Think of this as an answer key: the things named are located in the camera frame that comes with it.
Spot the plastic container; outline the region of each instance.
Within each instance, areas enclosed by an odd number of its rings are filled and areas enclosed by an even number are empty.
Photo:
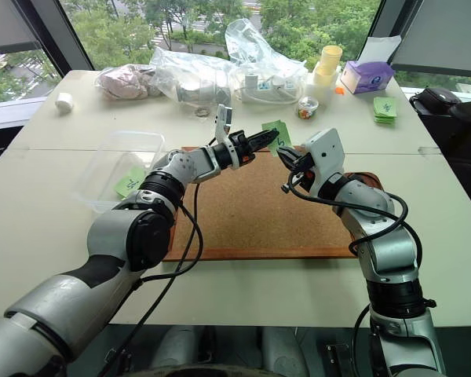
[[[342,56],[342,48],[339,46],[324,46],[321,51],[319,65],[314,70],[316,75],[332,76],[337,70],[338,62]]]
[[[297,104],[297,114],[300,119],[311,119],[319,107],[319,102],[313,97],[303,97]]]
[[[75,183],[75,198],[98,214],[112,209],[122,200],[115,185],[133,167],[148,173],[160,158],[163,145],[161,134],[117,131],[108,135]]]

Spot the black cable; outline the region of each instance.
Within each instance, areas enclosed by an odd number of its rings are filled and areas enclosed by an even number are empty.
[[[313,203],[327,204],[327,205],[335,206],[335,207],[352,208],[352,209],[355,209],[355,210],[365,210],[366,212],[371,212],[371,213],[374,213],[374,214],[380,214],[382,216],[385,216],[387,218],[390,218],[390,219],[394,220],[394,223],[392,223],[389,227],[383,229],[382,231],[377,232],[375,234],[372,234],[371,236],[366,236],[366,237],[363,237],[363,238],[360,238],[356,241],[351,242],[350,245],[349,245],[349,251],[351,251],[351,253],[353,253],[354,255],[357,255],[357,252],[354,249],[355,246],[358,246],[360,243],[364,243],[364,242],[367,242],[369,240],[374,240],[378,237],[384,236],[385,234],[393,231],[398,226],[402,225],[411,234],[411,236],[414,238],[415,246],[417,248],[417,266],[420,267],[420,265],[422,263],[422,244],[421,244],[421,240],[419,239],[417,233],[413,230],[413,228],[411,226],[409,226],[404,221],[404,219],[407,216],[408,206],[404,202],[404,200],[401,199],[399,196],[388,193],[388,195],[391,198],[393,198],[394,200],[398,201],[401,204],[402,208],[403,208],[402,214],[398,217],[398,216],[396,216],[394,214],[390,214],[389,212],[386,212],[384,210],[378,210],[378,209],[372,208],[372,207],[362,206],[362,205],[353,204],[353,203],[337,202],[335,200],[322,199],[322,198],[319,198],[319,197],[304,195],[294,187],[294,185],[293,185],[294,175],[295,175],[295,172],[293,172],[293,171],[290,172],[290,175],[288,176],[287,184],[288,184],[289,190],[295,196],[299,197],[300,199],[307,200],[307,201],[313,202]]]
[[[358,361],[356,355],[356,340],[358,338],[358,330],[360,329],[361,322],[363,322],[363,318],[367,315],[368,311],[370,310],[370,305],[367,305],[358,316],[356,323],[354,324],[354,328],[352,330],[352,341],[351,341],[351,361],[352,361],[352,369],[356,377],[360,377],[360,370],[358,369]]]
[[[197,236],[199,238],[199,252],[198,252],[198,254],[202,254],[202,252],[203,252],[203,234],[200,230],[199,224],[197,224],[197,197],[198,197],[198,194],[199,194],[199,186],[200,186],[200,184],[197,184],[197,186],[195,187],[194,216],[192,216],[192,214],[183,206],[182,203],[180,203],[180,205],[179,205],[179,207],[183,210],[183,212],[188,217],[188,219],[191,221],[193,226],[192,226],[192,231],[190,233],[190,237],[188,238],[187,245],[186,245],[185,250],[183,252],[183,255],[181,256],[181,259],[178,262],[178,265],[176,267],[176,271],[180,270],[181,265],[183,264],[185,258],[187,257],[188,251],[190,250],[190,246],[192,245],[192,241],[194,239],[194,235],[195,235],[196,232],[197,232]],[[151,316],[151,314],[157,308],[157,306],[159,306],[159,303],[162,301],[162,299],[164,298],[164,296],[166,295],[168,290],[171,288],[171,285],[173,285],[173,282],[174,282],[175,279],[176,279],[176,276],[173,276],[173,277],[170,278],[170,281],[167,282],[166,286],[164,287],[164,289],[160,293],[159,297],[157,297],[157,299],[154,301],[152,306],[150,306],[150,308],[148,308],[147,312],[142,316],[142,318],[134,326],[133,330],[127,335],[127,337],[121,343],[119,348],[115,351],[115,353],[110,357],[108,362],[103,366],[103,368],[97,374],[97,377],[103,377],[108,373],[111,366],[117,361],[117,359],[122,354],[122,352],[130,344],[131,340],[133,340],[136,333],[139,332],[139,330],[143,327],[146,320]]]

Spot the yellow cup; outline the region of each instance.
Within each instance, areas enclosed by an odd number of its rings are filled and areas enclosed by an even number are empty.
[[[339,46],[324,46],[321,51],[321,59],[316,68],[316,75],[331,76],[337,69],[338,62],[342,56],[342,48]]]

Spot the green card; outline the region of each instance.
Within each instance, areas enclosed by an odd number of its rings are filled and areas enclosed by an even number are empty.
[[[396,118],[396,100],[393,97],[374,98],[375,116],[387,116]]]
[[[114,190],[122,197],[127,197],[131,192],[137,190],[143,182],[145,171],[142,167],[131,167],[129,173],[114,186]]]
[[[263,131],[274,129],[279,131],[279,135],[276,137],[276,139],[274,139],[274,141],[268,145],[268,150],[272,153],[273,156],[277,156],[278,147],[291,146],[290,135],[288,134],[288,129],[286,127],[285,122],[276,120],[270,123],[263,123],[261,125],[261,128],[263,129]]]

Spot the transparent plastic box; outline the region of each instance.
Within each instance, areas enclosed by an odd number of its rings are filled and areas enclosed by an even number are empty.
[[[75,183],[75,198],[98,214],[112,209],[122,200],[115,185],[133,167],[141,167],[147,174],[162,155],[163,146],[161,134],[138,131],[110,134]]]

